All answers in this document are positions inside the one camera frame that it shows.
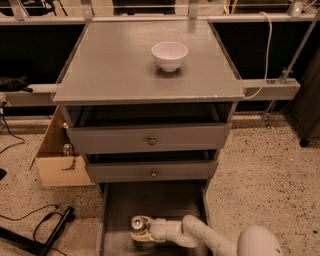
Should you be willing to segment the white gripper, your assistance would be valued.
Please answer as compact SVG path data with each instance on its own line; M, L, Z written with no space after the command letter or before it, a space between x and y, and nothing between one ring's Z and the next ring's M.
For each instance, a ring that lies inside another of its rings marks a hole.
M131 238L138 242L166 242L167 241L167 220L162 218L153 219L142 216L146 224L150 224L149 232L131 232Z

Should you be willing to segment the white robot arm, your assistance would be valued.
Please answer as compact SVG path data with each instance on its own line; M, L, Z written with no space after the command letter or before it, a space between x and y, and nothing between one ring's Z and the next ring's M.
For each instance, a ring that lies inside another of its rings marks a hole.
M170 241L185 248L204 244L216 256L283 256L278 239L265 227L250 225L233 243L193 215L186 215L181 221L134 216L130 235L138 242Z

